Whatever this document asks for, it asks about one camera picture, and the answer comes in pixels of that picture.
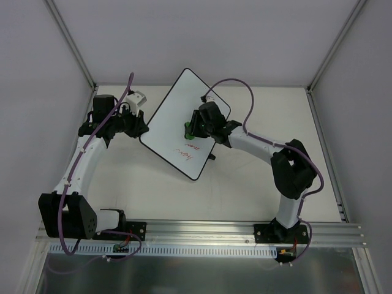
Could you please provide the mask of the green whiteboard eraser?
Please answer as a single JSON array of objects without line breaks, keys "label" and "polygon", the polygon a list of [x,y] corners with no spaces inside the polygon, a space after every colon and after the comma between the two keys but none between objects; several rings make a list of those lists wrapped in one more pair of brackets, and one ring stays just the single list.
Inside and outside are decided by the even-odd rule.
[{"label": "green whiteboard eraser", "polygon": [[192,134],[192,124],[190,122],[184,124],[184,138],[186,140],[193,140],[195,138]]}]

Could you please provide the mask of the black framed whiteboard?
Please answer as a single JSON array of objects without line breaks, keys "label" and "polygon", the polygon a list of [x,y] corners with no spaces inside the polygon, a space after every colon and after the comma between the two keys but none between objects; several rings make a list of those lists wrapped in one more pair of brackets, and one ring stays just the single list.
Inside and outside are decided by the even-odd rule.
[{"label": "black framed whiteboard", "polygon": [[199,179],[215,146],[213,138],[185,138],[185,123],[202,105],[209,86],[190,68],[185,68],[148,122],[149,131],[140,143],[189,179]]}]

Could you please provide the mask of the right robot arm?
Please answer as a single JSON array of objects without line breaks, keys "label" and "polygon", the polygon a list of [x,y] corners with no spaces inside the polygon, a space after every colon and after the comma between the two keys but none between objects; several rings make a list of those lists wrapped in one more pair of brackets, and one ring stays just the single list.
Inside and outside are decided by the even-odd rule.
[{"label": "right robot arm", "polygon": [[213,138],[217,144],[242,150],[269,164],[281,197],[276,217],[261,235],[277,243],[287,243],[295,237],[303,197],[317,175],[300,141],[281,144],[248,134],[240,122],[226,120],[215,102],[204,103],[193,111],[191,120],[184,123],[184,137]]}]

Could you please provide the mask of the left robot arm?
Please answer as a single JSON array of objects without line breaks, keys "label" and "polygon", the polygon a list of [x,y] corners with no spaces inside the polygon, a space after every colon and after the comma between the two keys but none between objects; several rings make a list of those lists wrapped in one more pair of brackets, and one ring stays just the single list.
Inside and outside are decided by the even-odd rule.
[{"label": "left robot arm", "polygon": [[87,193],[97,164],[116,134],[138,138],[149,128],[140,109],[146,96],[129,91],[123,101],[113,95],[93,98],[92,110],[78,130],[77,147],[53,192],[42,193],[38,206],[50,238],[93,239],[106,231],[113,239],[125,237],[129,228],[121,209],[91,207]]}]

